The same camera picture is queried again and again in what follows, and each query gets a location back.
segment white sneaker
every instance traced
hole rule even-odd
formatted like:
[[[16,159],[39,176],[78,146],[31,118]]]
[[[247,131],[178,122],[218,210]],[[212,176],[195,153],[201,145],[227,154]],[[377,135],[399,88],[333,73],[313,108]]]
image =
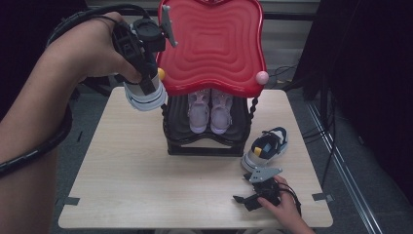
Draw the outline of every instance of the white sneaker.
[[[233,96],[219,90],[212,90],[210,129],[217,135],[224,134],[232,124],[231,106]]]
[[[195,134],[203,133],[209,121],[210,89],[196,91],[188,95],[189,128]]]

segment pink ball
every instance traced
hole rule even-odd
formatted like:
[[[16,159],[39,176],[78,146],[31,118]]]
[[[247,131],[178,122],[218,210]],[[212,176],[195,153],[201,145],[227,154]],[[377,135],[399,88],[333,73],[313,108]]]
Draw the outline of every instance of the pink ball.
[[[255,76],[255,79],[256,79],[258,84],[265,85],[265,84],[267,84],[268,80],[270,79],[270,76],[268,75],[268,73],[266,71],[260,71]]]

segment red wavy lid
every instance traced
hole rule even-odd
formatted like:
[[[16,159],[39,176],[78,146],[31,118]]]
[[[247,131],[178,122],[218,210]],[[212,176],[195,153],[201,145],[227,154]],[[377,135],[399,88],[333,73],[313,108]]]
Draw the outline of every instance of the red wavy lid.
[[[163,0],[176,48],[157,56],[169,96],[214,88],[234,96],[258,97],[255,76],[266,71],[261,49],[262,8],[256,0]]]

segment sneaker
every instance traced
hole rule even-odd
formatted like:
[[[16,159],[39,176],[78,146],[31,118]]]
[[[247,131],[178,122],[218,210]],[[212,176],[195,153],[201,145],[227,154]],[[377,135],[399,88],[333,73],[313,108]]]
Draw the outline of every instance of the sneaker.
[[[280,158],[287,148],[288,134],[285,128],[277,127],[270,131],[263,131],[262,134],[241,160],[249,172],[253,172],[257,167],[263,168],[271,160]]]
[[[195,134],[203,133],[209,121],[210,89],[196,91],[188,95],[189,128]]]
[[[222,91],[212,90],[210,129],[217,135],[224,134],[232,124],[231,106],[233,97]]]

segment human hand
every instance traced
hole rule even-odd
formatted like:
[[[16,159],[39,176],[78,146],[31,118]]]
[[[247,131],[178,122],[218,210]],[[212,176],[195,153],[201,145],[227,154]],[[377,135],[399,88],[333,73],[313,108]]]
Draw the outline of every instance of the human hand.
[[[124,20],[116,12],[105,15],[115,21]],[[90,19],[76,25],[57,38],[45,51],[44,56],[59,60],[69,67],[77,82],[86,77],[105,76],[120,73],[133,83],[138,83],[140,74],[128,63],[112,44],[115,22],[109,19]]]
[[[275,175],[274,180],[279,183],[280,188],[288,189],[288,187],[283,185],[287,184],[285,178]],[[280,200],[281,203],[278,206],[274,206],[267,199],[262,197],[258,198],[258,202],[261,206],[269,210],[286,229],[292,231],[293,233],[314,233],[298,213],[291,194],[281,191]]]

